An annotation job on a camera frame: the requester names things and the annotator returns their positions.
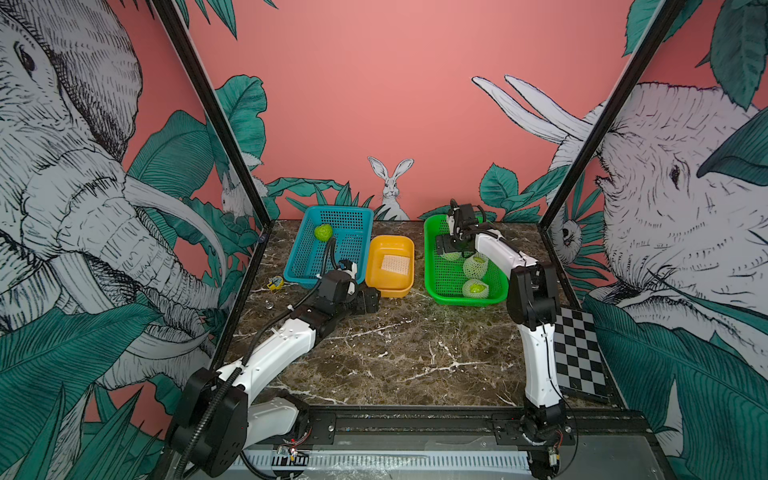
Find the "white foam net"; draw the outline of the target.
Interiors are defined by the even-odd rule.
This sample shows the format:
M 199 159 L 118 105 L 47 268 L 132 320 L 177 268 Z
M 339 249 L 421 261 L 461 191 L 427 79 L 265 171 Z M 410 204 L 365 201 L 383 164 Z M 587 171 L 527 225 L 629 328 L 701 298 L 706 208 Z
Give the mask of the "white foam net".
M 481 280 L 486 275 L 486 273 L 488 271 L 489 261 L 488 261 L 488 266 L 486 268 L 478 268 L 475 265 L 475 263 L 474 263 L 474 256 L 475 255 L 486 257 L 485 255 L 483 255 L 481 253 L 475 253 L 475 254 L 471 255 L 470 257 L 468 257 L 468 258 L 466 258 L 464 260 L 463 265 L 462 265 L 462 270 L 463 270 L 463 273 L 464 273 L 466 278 L 468 278 L 468 279 L 474 278 L 474 279 L 480 279 Z
M 462 254 L 460 252 L 448 252 L 441 254 L 440 257 L 446 261 L 454 262 L 460 259 Z
M 397 275 L 408 275 L 411 259 L 407 256 L 385 255 L 382 259 L 381 270 Z

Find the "yellow plastic tub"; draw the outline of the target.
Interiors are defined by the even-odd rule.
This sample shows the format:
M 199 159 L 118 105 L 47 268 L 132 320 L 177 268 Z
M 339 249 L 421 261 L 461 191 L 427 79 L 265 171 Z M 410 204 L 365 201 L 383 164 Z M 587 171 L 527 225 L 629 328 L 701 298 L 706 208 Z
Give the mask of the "yellow plastic tub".
M 406 236 L 379 235 L 372 239 L 365 280 L 384 298 L 403 298 L 415 279 L 415 247 Z

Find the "bright green plastic basket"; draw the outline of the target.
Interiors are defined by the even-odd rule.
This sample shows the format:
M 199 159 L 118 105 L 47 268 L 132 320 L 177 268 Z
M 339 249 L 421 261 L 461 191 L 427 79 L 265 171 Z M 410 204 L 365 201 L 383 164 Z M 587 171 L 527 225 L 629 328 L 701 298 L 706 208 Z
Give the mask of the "bright green plastic basket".
M 424 281 L 427 292 L 441 305 L 486 307 L 504 302 L 508 294 L 508 280 L 504 273 L 490 263 L 485 275 L 479 279 L 487 286 L 483 298 L 464 296 L 464 286 L 470 278 L 464 275 L 465 258 L 446 260 L 437 250 L 437 237 L 449 232 L 446 215 L 434 215 L 424 222 Z

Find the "white foam net sleeve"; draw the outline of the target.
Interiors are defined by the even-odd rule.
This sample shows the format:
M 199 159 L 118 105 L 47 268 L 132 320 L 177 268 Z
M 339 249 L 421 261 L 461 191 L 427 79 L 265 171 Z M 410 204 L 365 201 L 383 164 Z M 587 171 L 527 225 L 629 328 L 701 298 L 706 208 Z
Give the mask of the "white foam net sleeve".
M 462 295 L 469 299 L 486 299 L 489 286 L 480 279 L 468 279 L 462 286 Z

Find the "green custard apple back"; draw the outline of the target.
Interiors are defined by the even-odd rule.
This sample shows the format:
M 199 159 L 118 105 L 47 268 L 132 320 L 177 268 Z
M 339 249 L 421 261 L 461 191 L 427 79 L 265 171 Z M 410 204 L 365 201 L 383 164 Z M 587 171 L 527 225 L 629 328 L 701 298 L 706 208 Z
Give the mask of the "green custard apple back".
M 333 227 L 330 224 L 321 224 L 314 231 L 314 237 L 320 242 L 328 242 L 333 237 Z

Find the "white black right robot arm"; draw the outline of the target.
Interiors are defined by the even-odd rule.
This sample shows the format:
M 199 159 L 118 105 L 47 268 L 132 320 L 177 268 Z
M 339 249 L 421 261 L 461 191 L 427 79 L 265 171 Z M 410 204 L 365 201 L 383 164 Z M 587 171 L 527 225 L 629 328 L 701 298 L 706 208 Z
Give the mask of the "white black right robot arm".
M 543 443 L 566 423 L 554 357 L 557 275 L 552 264 L 516 249 L 484 217 L 477 217 L 484 213 L 481 206 L 452 200 L 447 211 L 448 232 L 437 237 L 437 250 L 480 253 L 508 278 L 507 311 L 518 327 L 525 359 L 521 425 L 530 441 Z

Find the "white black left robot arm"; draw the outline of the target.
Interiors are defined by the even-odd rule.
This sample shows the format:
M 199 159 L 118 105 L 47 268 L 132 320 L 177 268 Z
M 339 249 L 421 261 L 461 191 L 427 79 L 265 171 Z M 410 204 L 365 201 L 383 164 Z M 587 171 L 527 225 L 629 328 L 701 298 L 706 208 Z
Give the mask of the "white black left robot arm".
M 326 242 L 316 284 L 264 325 L 245 355 L 189 378 L 166 434 L 167 450 L 179 457 L 166 478 L 188 479 L 197 471 L 219 476 L 247 447 L 300 425 L 300 401 L 287 394 L 261 404 L 256 398 L 346 317 L 379 308 L 380 293 L 357 282 L 356 263 L 336 259 L 335 247 L 334 239 Z

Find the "white foam net in tub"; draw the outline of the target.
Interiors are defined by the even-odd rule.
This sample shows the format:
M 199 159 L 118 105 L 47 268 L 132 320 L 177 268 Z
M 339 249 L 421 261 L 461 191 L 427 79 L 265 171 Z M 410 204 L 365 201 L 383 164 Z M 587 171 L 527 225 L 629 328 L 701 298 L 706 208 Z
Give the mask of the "white foam net in tub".
M 397 275 L 408 275 L 411 259 L 407 256 L 385 255 L 382 259 L 381 270 Z

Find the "small yellow blue object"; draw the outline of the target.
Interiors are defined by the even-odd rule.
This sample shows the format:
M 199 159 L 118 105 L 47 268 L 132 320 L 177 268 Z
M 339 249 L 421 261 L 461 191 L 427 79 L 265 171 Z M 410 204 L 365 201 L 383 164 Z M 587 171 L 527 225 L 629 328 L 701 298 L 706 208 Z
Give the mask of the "small yellow blue object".
M 285 286 L 285 280 L 282 276 L 274 276 L 271 277 L 267 284 L 267 289 L 269 291 L 279 291 L 283 289 Z

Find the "black white checkerboard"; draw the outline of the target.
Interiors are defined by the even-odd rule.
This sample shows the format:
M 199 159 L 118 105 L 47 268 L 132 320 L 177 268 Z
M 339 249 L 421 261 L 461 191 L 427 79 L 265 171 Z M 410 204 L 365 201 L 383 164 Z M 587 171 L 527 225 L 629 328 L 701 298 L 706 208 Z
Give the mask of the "black white checkerboard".
M 593 317 L 561 307 L 555 323 L 554 358 L 559 387 L 596 401 L 609 400 L 606 369 Z

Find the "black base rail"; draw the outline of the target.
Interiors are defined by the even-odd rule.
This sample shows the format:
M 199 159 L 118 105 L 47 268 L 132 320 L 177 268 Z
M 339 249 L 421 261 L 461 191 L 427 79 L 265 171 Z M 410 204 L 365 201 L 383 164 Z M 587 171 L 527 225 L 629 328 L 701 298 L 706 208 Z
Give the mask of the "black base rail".
M 299 414 L 299 425 L 287 434 L 273 434 L 258 445 L 284 443 L 295 433 L 308 434 L 305 446 L 341 444 L 344 435 L 405 437 L 489 437 L 494 445 L 531 450 L 524 438 L 519 407 L 428 407 L 311 405 Z M 645 417 L 630 410 L 576 408 L 553 432 L 560 446 L 574 446 L 589 436 L 647 436 Z

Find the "black right frame post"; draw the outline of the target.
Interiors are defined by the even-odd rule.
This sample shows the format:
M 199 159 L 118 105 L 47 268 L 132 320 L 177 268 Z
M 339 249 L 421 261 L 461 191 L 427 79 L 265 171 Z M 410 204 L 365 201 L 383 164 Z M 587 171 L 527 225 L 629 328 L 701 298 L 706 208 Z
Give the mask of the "black right frame post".
M 552 204 L 547 208 L 547 211 L 538 223 L 540 233 L 544 233 L 552 225 L 556 214 L 567 200 L 568 195 L 574 189 L 591 159 L 595 156 L 598 146 L 607 135 L 614 120 L 631 95 L 634 86 L 645 72 L 659 46 L 663 43 L 667 32 L 685 5 L 686 1 L 684 0 L 668 0 L 661 1 L 657 6 L 650 19 L 650 23 L 640 38 L 639 45 L 633 52 L 622 76 L 606 101 L 601 115 L 584 141 Z

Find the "black frame post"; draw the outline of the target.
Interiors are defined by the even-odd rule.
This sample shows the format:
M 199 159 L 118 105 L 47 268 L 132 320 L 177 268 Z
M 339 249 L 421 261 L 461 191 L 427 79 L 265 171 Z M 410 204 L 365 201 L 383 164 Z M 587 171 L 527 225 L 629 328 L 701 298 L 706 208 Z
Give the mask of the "black frame post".
M 253 208 L 256 218 L 261 225 L 269 230 L 273 225 L 273 221 L 254 186 L 253 177 L 245 165 L 232 128 L 182 22 L 183 18 L 180 16 L 178 6 L 174 1 L 167 0 L 153 0 L 152 5 L 184 67 L 187 77 L 202 103 L 205 114 L 222 143 L 227 159 L 232 164 L 241 182 L 248 198 L 248 203 Z
M 645 72 L 659 46 L 663 43 L 667 32 L 685 5 L 686 1 L 684 0 L 668 0 L 661 1 L 657 6 L 650 19 L 650 23 L 640 38 L 639 45 L 633 52 L 622 76 L 606 101 L 601 115 L 584 141 L 552 204 L 547 208 L 547 211 L 538 223 L 540 233 L 544 233 L 552 225 L 556 214 L 567 200 L 568 195 L 574 189 L 591 159 L 595 156 L 598 146 L 607 135 L 614 120 L 631 95 L 634 86 Z

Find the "black left frame post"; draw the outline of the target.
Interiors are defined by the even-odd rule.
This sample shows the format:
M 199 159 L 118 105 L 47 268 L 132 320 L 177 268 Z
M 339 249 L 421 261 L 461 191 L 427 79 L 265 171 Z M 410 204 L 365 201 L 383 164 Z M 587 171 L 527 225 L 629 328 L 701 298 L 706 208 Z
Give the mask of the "black left frame post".
M 253 208 L 256 218 L 261 225 L 269 230 L 273 225 L 273 221 L 254 186 L 253 177 L 245 165 L 232 128 L 182 22 L 183 18 L 180 16 L 178 6 L 174 1 L 167 0 L 153 0 L 152 5 L 184 67 L 187 77 L 202 103 L 205 114 L 222 143 L 227 159 L 232 164 L 241 182 L 248 198 L 248 203 Z

